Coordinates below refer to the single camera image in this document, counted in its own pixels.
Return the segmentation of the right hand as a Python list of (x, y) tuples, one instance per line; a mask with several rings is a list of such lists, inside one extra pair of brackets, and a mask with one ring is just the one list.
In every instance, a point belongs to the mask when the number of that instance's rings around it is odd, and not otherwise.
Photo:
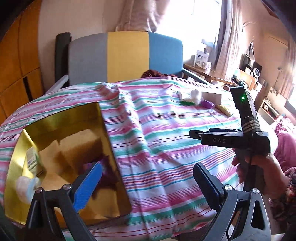
[(265, 187), (262, 193), (266, 197), (278, 199), (285, 194), (290, 178), (284, 174), (273, 154), (266, 156), (255, 155), (253, 157), (245, 156), (244, 160), (248, 164), (251, 162), (251, 165), (256, 165), (263, 169)]

